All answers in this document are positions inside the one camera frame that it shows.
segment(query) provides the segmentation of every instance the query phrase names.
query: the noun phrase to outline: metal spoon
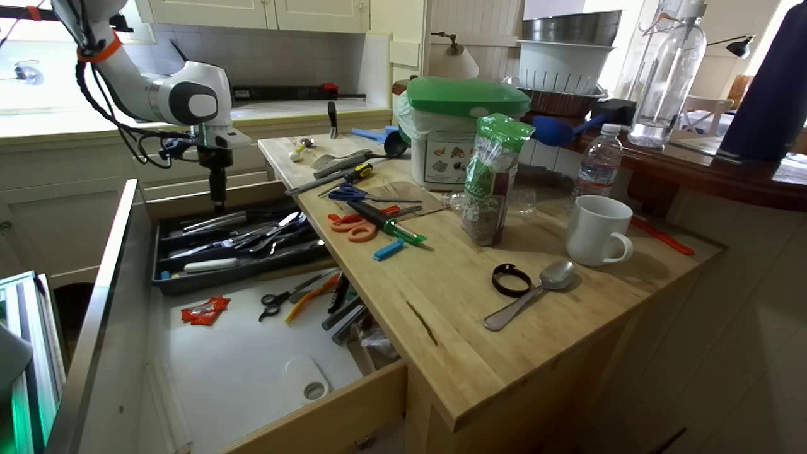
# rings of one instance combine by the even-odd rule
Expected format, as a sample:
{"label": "metal spoon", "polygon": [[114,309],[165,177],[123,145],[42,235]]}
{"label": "metal spoon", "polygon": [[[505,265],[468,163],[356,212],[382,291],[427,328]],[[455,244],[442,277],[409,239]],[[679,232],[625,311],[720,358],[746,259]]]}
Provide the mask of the metal spoon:
{"label": "metal spoon", "polygon": [[540,295],[544,289],[558,291],[566,288],[575,277],[575,265],[572,262],[555,262],[541,271],[541,283],[533,287],[521,298],[502,309],[485,317],[485,328],[499,331],[518,315],[526,305]]}

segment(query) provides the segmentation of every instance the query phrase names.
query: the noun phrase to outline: chair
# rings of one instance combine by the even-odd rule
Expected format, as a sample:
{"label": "chair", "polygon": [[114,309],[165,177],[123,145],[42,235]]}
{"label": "chair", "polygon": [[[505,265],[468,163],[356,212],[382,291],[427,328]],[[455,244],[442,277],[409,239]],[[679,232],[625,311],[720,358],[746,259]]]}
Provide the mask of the chair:
{"label": "chair", "polygon": [[[697,132],[706,136],[717,136],[720,131],[720,118],[731,109],[734,101],[731,99],[708,99],[699,96],[687,96],[684,102],[684,110],[681,115],[681,129],[684,131]],[[699,112],[700,118],[692,121],[690,115]],[[711,119],[708,127],[704,122]]]}

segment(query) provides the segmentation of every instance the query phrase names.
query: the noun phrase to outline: plastic water bottle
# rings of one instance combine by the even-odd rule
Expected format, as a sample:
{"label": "plastic water bottle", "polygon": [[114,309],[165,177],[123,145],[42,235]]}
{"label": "plastic water bottle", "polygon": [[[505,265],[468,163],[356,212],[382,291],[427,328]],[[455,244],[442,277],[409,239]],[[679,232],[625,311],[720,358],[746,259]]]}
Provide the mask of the plastic water bottle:
{"label": "plastic water bottle", "polygon": [[700,29],[705,12],[705,0],[682,6],[680,25],[659,46],[628,132],[631,143],[661,148],[670,140],[706,52],[706,35]]}
{"label": "plastic water bottle", "polygon": [[617,179],[619,163],[622,160],[622,143],[617,139],[620,132],[618,124],[603,124],[600,136],[594,139],[586,153],[577,173],[575,189],[571,192],[569,212],[575,206],[575,199],[581,195],[611,194],[613,181]]}

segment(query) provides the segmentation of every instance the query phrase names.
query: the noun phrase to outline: screwdriver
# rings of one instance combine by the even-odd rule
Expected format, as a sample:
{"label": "screwdriver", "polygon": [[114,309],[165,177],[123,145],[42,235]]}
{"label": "screwdriver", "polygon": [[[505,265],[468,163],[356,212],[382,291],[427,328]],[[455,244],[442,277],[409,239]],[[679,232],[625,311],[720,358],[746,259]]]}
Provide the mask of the screwdriver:
{"label": "screwdriver", "polygon": [[329,187],[328,189],[322,191],[318,196],[322,197],[323,195],[328,194],[330,191],[333,191],[334,189],[339,187],[339,185],[342,184],[342,183],[347,182],[347,183],[353,184],[354,182],[357,182],[360,179],[365,179],[368,176],[370,176],[370,174],[372,174],[372,173],[373,173],[373,165],[370,164],[369,162],[365,162],[364,164],[361,164],[361,165],[357,166],[349,174],[345,175],[343,177],[345,179],[344,182],[339,182],[337,184],[334,184],[333,186]]}

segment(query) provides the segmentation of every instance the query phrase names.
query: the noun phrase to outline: scissors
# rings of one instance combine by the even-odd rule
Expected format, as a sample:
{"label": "scissors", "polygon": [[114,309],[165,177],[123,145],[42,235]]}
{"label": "scissors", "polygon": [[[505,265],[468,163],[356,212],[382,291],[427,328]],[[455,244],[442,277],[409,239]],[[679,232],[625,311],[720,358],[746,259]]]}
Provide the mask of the scissors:
{"label": "scissors", "polygon": [[[391,207],[385,208],[381,211],[388,216],[403,216],[411,212],[420,211],[422,209],[423,207],[420,205],[404,208],[403,210],[400,209],[398,205],[392,205]],[[328,215],[328,219],[331,220],[331,230],[334,232],[347,233],[348,239],[351,242],[368,242],[369,240],[375,238],[375,236],[378,234],[378,227],[358,214],[352,214],[345,217],[330,214]]]}
{"label": "scissors", "polygon": [[373,200],[375,202],[400,202],[405,204],[419,204],[423,202],[423,200],[414,199],[382,199],[369,195],[367,191],[362,191],[350,183],[340,184],[336,190],[328,193],[328,198],[331,200]]}
{"label": "scissors", "polygon": [[297,293],[300,290],[303,290],[309,285],[315,283],[317,280],[323,278],[329,272],[330,271],[322,273],[320,275],[316,275],[310,278],[309,280],[306,280],[302,284],[298,285],[297,287],[294,287],[291,290],[286,290],[285,292],[279,295],[275,295],[274,293],[267,293],[264,296],[261,296],[261,303],[266,307],[263,309],[263,312],[257,318],[257,320],[259,322],[263,322],[263,319],[266,317],[272,317],[274,315],[278,315],[280,313],[280,305],[283,304],[283,301],[288,300],[289,296],[291,296],[293,293]]}

